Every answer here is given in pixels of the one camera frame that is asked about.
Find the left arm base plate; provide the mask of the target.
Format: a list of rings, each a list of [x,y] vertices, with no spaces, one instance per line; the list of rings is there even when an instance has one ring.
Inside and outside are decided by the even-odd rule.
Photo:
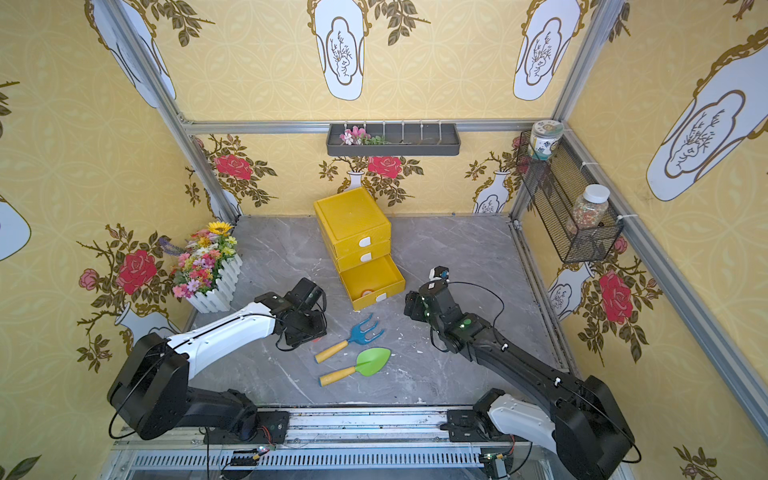
[[[206,445],[282,444],[289,427],[288,411],[259,411],[233,430],[208,429],[204,431]]]

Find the yellow drawer cabinet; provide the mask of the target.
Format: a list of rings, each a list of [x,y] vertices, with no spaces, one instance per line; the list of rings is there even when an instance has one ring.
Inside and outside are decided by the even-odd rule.
[[[320,199],[314,211],[355,311],[404,290],[405,279],[391,256],[391,222],[367,190],[352,189]],[[366,289],[373,293],[361,296]]]

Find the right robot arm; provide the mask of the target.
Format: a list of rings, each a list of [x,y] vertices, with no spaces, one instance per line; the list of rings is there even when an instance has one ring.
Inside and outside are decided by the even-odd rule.
[[[447,350],[522,391],[554,423],[555,453],[577,479],[607,479],[636,447],[609,387],[556,370],[514,345],[487,320],[461,310],[449,282],[433,280],[405,297],[404,314],[437,331]]]

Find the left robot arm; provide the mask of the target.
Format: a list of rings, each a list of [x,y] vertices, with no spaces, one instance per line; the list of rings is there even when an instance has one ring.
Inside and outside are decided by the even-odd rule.
[[[200,328],[167,338],[146,334],[133,347],[107,400],[143,440],[177,427],[201,427],[249,441],[263,430],[257,406],[239,391],[193,388],[190,381],[254,341],[275,335],[291,352],[324,336],[326,309],[325,291],[303,278],[283,296],[267,292]]]

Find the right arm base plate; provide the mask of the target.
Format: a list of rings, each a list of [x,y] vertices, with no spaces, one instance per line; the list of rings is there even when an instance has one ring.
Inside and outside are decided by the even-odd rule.
[[[449,410],[447,420],[439,426],[447,432],[449,440],[459,442],[500,442],[526,439],[520,429],[501,430],[485,410]]]

